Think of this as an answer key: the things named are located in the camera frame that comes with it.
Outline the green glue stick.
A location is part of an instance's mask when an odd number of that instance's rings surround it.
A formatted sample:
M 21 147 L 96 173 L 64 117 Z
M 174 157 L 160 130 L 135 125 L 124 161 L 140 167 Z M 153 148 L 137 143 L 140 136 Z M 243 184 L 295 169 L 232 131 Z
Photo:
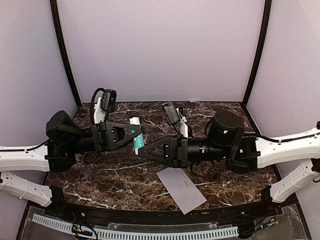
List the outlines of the green glue stick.
M 129 123 L 131 125 L 141 126 L 140 118 L 137 116 L 131 117 L 129 119 Z M 134 148 L 135 155 L 138 155 L 139 149 L 144 146 L 145 146 L 145 143 L 143 140 L 143 134 L 141 133 L 133 139 L 133 148 Z

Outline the grey envelope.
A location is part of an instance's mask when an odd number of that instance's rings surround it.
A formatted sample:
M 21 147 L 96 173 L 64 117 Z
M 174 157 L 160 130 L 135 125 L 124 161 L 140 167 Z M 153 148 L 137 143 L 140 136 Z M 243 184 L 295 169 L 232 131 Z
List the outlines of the grey envelope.
M 156 175 L 184 215 L 207 201 L 183 169 L 168 167 Z

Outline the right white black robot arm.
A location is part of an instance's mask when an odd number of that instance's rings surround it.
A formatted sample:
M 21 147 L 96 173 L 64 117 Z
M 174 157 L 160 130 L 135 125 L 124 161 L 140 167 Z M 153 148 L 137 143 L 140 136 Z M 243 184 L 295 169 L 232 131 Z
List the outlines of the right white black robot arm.
M 138 154 L 170 168 L 192 168 L 200 162 L 225 160 L 225 167 L 238 174 L 283 162 L 302 162 L 280 181 L 261 192 L 255 213 L 266 217 L 275 203 L 284 202 L 309 181 L 320 179 L 320 127 L 298 134 L 269 138 L 245 133 L 244 120 L 220 110 L 205 126 L 205 138 L 167 135 L 141 147 Z

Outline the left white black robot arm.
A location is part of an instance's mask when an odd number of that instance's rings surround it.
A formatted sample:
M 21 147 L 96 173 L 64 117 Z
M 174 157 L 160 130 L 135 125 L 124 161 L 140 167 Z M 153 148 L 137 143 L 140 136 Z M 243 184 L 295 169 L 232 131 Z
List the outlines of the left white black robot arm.
M 142 133 L 134 124 L 103 121 L 89 128 L 79 126 L 63 110 L 46 124 L 47 140 L 36 146 L 0 148 L 0 190 L 20 199 L 50 207 L 60 218 L 71 213 L 59 187 L 40 185 L 21 178 L 15 171 L 60 173 L 77 161 L 77 154 L 103 153 L 118 150 Z

